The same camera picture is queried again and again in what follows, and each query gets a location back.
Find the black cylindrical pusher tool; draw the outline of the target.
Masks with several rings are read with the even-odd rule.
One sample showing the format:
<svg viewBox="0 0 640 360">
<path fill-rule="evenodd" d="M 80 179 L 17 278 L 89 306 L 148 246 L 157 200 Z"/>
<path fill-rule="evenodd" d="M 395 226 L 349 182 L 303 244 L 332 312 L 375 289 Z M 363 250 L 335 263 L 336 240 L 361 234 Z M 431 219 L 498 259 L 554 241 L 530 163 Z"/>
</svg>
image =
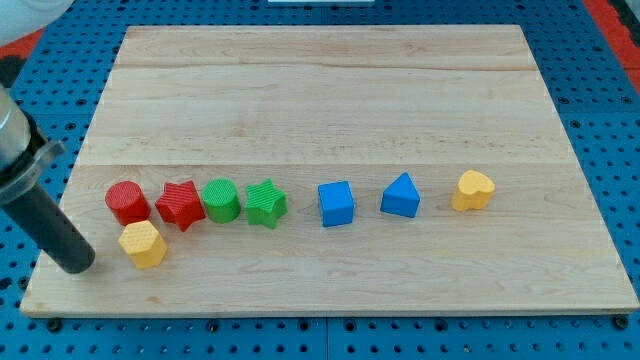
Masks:
<svg viewBox="0 0 640 360">
<path fill-rule="evenodd" d="M 93 264 L 92 246 L 40 185 L 1 208 L 64 272 L 81 273 Z"/>
</svg>

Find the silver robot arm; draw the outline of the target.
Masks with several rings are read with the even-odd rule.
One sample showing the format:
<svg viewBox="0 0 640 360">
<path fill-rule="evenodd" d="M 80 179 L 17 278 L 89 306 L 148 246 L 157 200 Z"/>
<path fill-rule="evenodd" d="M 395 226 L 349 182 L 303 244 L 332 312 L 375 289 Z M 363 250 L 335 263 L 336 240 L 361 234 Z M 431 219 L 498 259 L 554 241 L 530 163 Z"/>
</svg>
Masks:
<svg viewBox="0 0 640 360">
<path fill-rule="evenodd" d="M 65 152 L 49 141 L 35 120 L 1 90 L 1 209 L 64 272 L 77 274 L 94 262 L 95 251 L 51 196 L 39 178 Z"/>
</svg>

